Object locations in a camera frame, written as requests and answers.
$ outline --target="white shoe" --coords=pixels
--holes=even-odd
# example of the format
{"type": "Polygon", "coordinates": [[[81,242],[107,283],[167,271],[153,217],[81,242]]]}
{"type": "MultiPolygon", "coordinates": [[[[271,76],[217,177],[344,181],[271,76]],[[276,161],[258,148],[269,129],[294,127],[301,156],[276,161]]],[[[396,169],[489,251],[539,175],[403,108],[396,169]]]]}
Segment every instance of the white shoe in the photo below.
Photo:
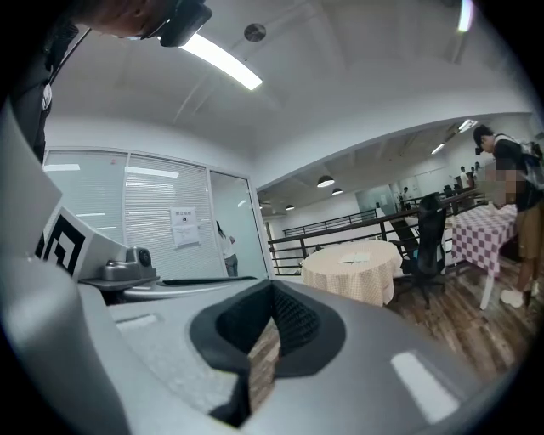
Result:
{"type": "Polygon", "coordinates": [[[501,301],[512,305],[514,308],[520,308],[524,304],[524,294],[517,290],[503,290],[501,292],[501,301]]]}
{"type": "Polygon", "coordinates": [[[530,287],[530,295],[535,297],[540,292],[538,281],[533,281],[533,285],[530,287]]]}

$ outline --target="beige tablecloth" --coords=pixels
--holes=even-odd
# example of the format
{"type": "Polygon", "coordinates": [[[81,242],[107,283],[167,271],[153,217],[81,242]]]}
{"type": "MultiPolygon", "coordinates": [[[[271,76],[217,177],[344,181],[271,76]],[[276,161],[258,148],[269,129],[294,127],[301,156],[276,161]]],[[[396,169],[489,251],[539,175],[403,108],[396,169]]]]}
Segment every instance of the beige tablecloth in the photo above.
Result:
{"type": "Polygon", "coordinates": [[[393,299],[393,275],[402,258],[396,246],[386,241],[346,243],[315,252],[304,260],[306,285],[382,306],[393,299]],[[369,252],[368,263],[339,263],[352,252],[369,252]]]}

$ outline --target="red checkered tablecloth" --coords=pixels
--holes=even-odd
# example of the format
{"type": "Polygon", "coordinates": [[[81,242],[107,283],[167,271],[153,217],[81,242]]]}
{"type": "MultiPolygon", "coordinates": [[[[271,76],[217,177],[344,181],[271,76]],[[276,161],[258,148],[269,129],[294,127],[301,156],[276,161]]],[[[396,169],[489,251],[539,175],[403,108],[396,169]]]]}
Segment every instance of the red checkered tablecloth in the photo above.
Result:
{"type": "Polygon", "coordinates": [[[501,270],[499,249],[516,234],[516,214],[516,206],[504,206],[494,214],[488,206],[480,206],[455,216],[455,260],[467,260],[497,276],[501,270]]]}

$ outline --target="black office chair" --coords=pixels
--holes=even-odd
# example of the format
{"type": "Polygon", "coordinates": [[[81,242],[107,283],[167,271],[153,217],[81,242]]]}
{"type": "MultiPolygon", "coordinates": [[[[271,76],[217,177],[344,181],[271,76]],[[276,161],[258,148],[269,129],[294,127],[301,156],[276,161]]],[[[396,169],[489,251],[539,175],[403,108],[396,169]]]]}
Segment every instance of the black office chair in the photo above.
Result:
{"type": "Polygon", "coordinates": [[[402,271],[406,276],[399,277],[395,282],[408,282],[411,285],[396,293],[395,301],[402,293],[418,288],[425,299],[425,308],[429,309],[428,288],[441,286],[445,291],[445,282],[440,279],[440,272],[445,267],[445,251],[442,246],[446,210],[440,205],[436,194],[427,195],[419,204],[418,226],[419,247],[410,248],[408,240],[391,240],[397,246],[403,257],[402,271]]]}

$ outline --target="desk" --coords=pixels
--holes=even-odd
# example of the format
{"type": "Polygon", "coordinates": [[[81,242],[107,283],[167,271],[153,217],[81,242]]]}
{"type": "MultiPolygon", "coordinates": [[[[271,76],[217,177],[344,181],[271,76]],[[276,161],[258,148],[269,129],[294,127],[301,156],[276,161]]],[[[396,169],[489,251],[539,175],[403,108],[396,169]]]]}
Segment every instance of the desk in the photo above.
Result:
{"type": "Polygon", "coordinates": [[[393,275],[402,258],[392,243],[378,240],[345,243],[315,252],[303,262],[303,283],[358,301],[382,306],[393,299],[393,275]],[[366,263],[339,263],[352,252],[369,252],[366,263]]]}
{"type": "Polygon", "coordinates": [[[516,215],[516,206],[504,206],[495,214],[488,206],[480,206],[453,220],[454,261],[467,260],[487,271],[481,309],[487,308],[495,277],[501,272],[499,250],[516,234],[516,215]]]}

